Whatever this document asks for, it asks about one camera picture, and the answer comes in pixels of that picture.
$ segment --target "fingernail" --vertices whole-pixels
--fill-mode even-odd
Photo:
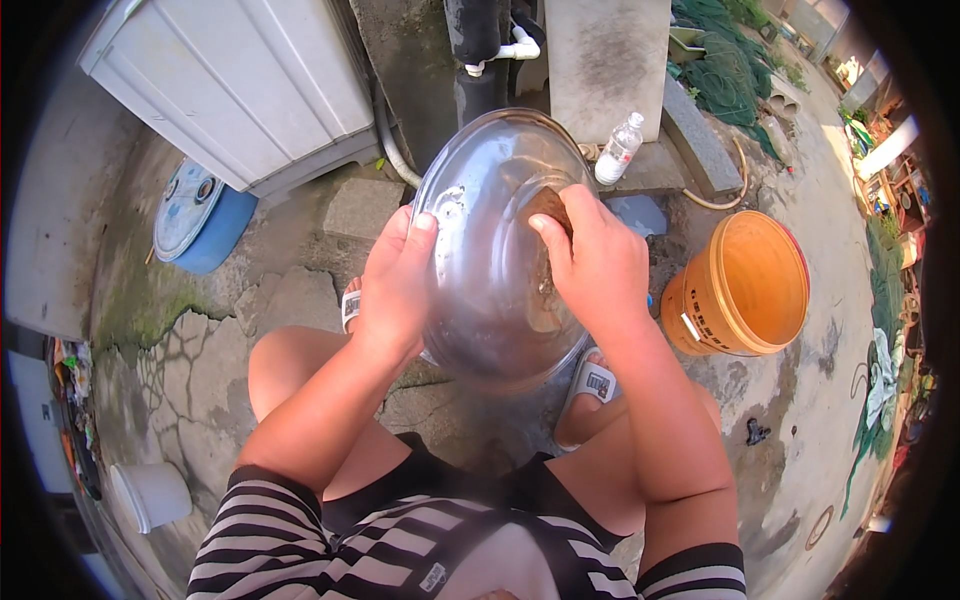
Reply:
[[[433,215],[428,212],[422,212],[414,219],[414,228],[429,231],[433,228]]]

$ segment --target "blue plastic drum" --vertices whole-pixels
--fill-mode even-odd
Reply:
[[[256,209],[195,160],[185,158],[167,182],[156,210],[154,252],[163,262],[204,275],[233,252]]]

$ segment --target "striped shirt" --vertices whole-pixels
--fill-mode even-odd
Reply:
[[[635,587],[580,524],[460,498],[411,496],[342,536],[305,486],[255,466],[230,477],[187,596],[744,600],[743,554],[712,543],[654,565]]]

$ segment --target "shirt sleeve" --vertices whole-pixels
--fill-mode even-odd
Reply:
[[[197,552],[187,597],[315,587],[330,563],[320,513],[317,496],[305,486],[257,466],[238,468]]]
[[[743,551],[732,543],[687,548],[654,564],[636,591],[643,600],[746,600]]]

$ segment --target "wet ground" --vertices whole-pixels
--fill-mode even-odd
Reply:
[[[809,266],[807,320],[788,348],[759,358],[679,355],[721,405],[754,598],[820,595],[852,548],[876,473],[876,462],[865,461],[853,481],[851,512],[805,550],[824,509],[843,500],[862,407],[862,396],[851,398],[851,379],[872,339],[869,259],[835,112],[837,95],[810,68],[806,80],[811,93],[798,92],[803,110],[796,119],[795,173],[714,120],[731,156],[734,136],[747,154],[752,183],[744,202],[712,211],[680,194],[655,197],[668,230],[648,238],[655,315],[667,281],[736,210],[758,209],[781,220]],[[325,236],[326,207],[349,178],[389,178],[388,172],[353,165],[307,183],[282,204],[262,201],[227,262],[208,276],[192,276],[155,259],[144,264],[156,202],[181,158],[151,132],[140,140],[109,203],[114,218],[104,232],[92,315],[106,463],[169,461],[193,498],[189,517],[141,536],[114,510],[112,491],[106,494],[104,510],[115,514],[131,552],[171,597],[183,596],[196,549],[254,426],[246,379],[252,345],[284,324],[339,329],[338,298],[362,271],[370,243]],[[522,397],[481,398],[418,361],[377,418],[395,432],[419,431],[433,451],[455,464],[504,470],[534,451],[560,451],[550,434],[571,371]],[[751,418],[771,434],[746,446]],[[639,535],[625,541],[616,558],[636,574],[641,549]]]

